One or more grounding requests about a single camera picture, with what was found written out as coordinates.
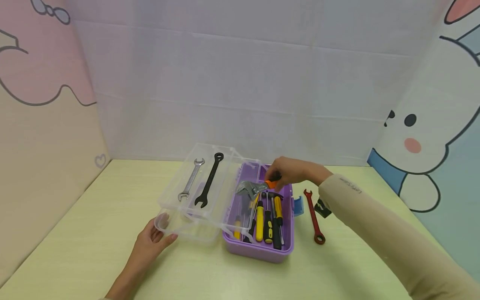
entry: black wrench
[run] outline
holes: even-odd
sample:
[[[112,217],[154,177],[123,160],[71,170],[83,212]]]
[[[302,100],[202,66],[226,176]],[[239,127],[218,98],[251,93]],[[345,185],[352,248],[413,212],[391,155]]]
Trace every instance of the black wrench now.
[[[213,177],[215,177],[216,168],[218,167],[218,164],[223,160],[223,153],[221,152],[215,153],[214,158],[215,158],[215,163],[213,163],[213,167],[212,167],[212,170],[210,171],[210,175],[208,175],[208,179],[205,184],[204,190],[202,194],[198,196],[197,199],[195,199],[195,202],[194,202],[194,205],[197,205],[199,202],[202,202],[202,205],[200,206],[200,208],[204,208],[208,204],[208,199],[207,199],[208,191],[210,190],[210,186],[212,185]]]

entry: pink cheek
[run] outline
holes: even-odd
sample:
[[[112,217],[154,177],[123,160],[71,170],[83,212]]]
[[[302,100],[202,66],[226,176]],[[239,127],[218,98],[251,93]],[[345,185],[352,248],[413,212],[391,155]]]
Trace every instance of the pink cheek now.
[[[405,139],[403,144],[405,145],[405,148],[411,153],[420,153],[421,151],[420,142],[416,139],[412,139],[411,137]]]

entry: toolbox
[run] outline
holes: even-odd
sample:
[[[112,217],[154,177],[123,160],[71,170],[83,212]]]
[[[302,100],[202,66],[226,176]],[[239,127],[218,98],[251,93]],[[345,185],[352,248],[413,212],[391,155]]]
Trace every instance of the toolbox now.
[[[242,157],[233,147],[195,144],[158,199],[160,212],[155,227],[180,239],[212,243],[222,231],[226,249],[234,254],[281,263],[293,251],[294,216],[292,186],[262,199],[264,210],[272,211],[273,196],[281,201],[283,245],[257,241],[252,223],[258,216],[248,195],[235,194],[238,183],[262,183],[268,165]]]

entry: hand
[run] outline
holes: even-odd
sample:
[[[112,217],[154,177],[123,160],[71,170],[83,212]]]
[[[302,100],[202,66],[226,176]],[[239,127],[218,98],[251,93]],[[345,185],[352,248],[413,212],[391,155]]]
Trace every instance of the hand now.
[[[280,190],[287,184],[299,183],[305,180],[309,180],[315,185],[320,185],[332,175],[332,172],[322,165],[284,156],[273,161],[273,164],[268,168],[265,174],[265,180],[274,178],[278,173],[282,178],[276,184],[276,192],[280,192]]]
[[[163,226],[168,224],[168,215],[160,218]],[[163,232],[158,231],[154,226],[154,218],[151,219],[145,228],[137,236],[132,253],[125,265],[125,268],[117,277],[105,298],[111,300],[126,300],[140,283],[143,275],[151,263],[160,253],[177,239],[176,234],[163,237]]]
[[[165,223],[163,227],[167,226],[168,218],[167,214],[160,218],[160,222]],[[144,273],[160,253],[177,239],[176,234],[163,238],[163,232],[155,228],[154,220],[155,218],[151,219],[138,234],[132,253],[125,265],[125,272],[131,274]]]

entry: purple toolbox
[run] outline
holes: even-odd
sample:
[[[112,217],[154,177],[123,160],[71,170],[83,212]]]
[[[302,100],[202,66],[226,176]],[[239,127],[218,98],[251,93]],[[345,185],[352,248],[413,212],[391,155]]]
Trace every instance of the purple toolbox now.
[[[269,166],[262,165],[260,166],[260,172],[256,171],[255,168],[250,168],[243,164],[239,170],[239,175],[237,178],[237,184],[242,180],[248,180],[252,182],[263,182],[265,177],[266,168]],[[286,185],[280,191],[280,194],[283,196],[282,203],[282,215],[283,215],[283,226],[282,226],[282,236],[284,240],[284,245],[281,250],[273,248],[273,244],[267,244],[264,241],[257,242],[254,238],[250,239],[252,243],[243,242],[241,240],[235,239],[233,236],[230,236],[228,233],[223,232],[223,239],[227,243],[227,250],[230,253],[238,254],[242,256],[247,256],[251,258],[256,258],[259,260],[271,262],[271,263],[281,263],[285,258],[293,251],[293,228],[294,228],[294,216],[293,216],[293,198],[292,198],[292,186],[291,184]],[[233,195],[231,200],[231,209],[228,218],[232,223],[232,220],[236,216],[241,215],[241,212],[238,212],[239,207],[242,207],[239,202],[245,201],[240,195]],[[270,203],[268,204],[269,210],[272,209]]]

